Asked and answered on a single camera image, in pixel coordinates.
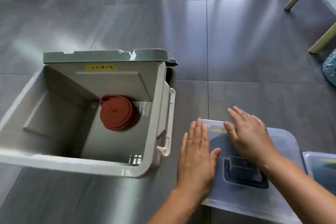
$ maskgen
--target yellow label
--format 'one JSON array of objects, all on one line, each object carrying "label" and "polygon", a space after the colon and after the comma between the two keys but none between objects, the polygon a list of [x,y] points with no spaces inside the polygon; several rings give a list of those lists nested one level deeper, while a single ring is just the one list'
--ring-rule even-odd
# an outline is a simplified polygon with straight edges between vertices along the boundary
[{"label": "yellow label", "polygon": [[325,162],[336,163],[336,159],[332,159],[332,158],[322,158],[321,160]]},{"label": "yellow label", "polygon": [[212,131],[212,132],[219,132],[219,133],[227,133],[226,130],[222,129],[222,128],[211,129],[210,131]]},{"label": "yellow label", "polygon": [[118,68],[117,66],[111,64],[95,64],[95,65],[85,65],[85,71],[90,72],[118,71]]}]

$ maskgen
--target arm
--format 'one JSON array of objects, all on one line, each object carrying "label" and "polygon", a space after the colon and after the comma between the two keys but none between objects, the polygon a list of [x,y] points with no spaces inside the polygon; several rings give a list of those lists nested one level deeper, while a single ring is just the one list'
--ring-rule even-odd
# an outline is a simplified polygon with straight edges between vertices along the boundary
[{"label": "arm", "polygon": [[193,121],[182,139],[177,167],[177,188],[168,197],[149,224],[184,224],[208,196],[215,178],[219,148],[209,153],[208,127]]},{"label": "arm", "polygon": [[265,124],[237,107],[228,112],[235,127],[227,121],[224,127],[235,148],[267,175],[301,222],[336,223],[336,197],[279,154]]}]

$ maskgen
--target white handle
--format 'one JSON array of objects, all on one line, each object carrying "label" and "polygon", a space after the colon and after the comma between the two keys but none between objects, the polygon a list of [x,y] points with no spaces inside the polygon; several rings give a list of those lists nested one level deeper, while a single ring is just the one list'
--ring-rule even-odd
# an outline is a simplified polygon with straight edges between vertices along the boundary
[{"label": "white handle", "polygon": [[167,132],[165,146],[156,146],[158,151],[165,157],[170,155],[171,148],[171,134],[173,131],[173,118],[174,118],[174,106],[175,106],[175,90],[170,88],[170,98],[169,98],[169,111],[168,111],[168,122],[167,122]]}]

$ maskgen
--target left hand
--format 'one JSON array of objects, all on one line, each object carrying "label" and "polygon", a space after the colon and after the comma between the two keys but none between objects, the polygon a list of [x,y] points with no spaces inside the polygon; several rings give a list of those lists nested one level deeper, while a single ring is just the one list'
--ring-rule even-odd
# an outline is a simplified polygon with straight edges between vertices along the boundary
[{"label": "left hand", "polygon": [[193,121],[182,140],[177,167],[177,190],[199,204],[213,186],[220,148],[209,152],[208,127],[200,118]]}]

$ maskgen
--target gray tile floor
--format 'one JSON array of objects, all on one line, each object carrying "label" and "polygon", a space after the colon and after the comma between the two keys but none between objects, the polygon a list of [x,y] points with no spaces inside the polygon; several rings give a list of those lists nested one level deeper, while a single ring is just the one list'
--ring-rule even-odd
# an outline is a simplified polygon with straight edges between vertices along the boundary
[{"label": "gray tile floor", "polygon": [[[336,153],[336,90],[320,72],[336,41],[308,53],[336,16],[320,0],[300,0],[286,13],[287,1],[0,0],[0,116],[44,51],[165,48],[179,63],[170,80],[177,92],[172,152],[157,171],[132,180],[24,168],[0,208],[1,223],[145,223],[176,185],[189,123],[227,120],[233,105],[290,131],[302,150]],[[18,172],[10,168],[0,172]],[[224,216],[201,206],[191,223],[246,221]]]}]

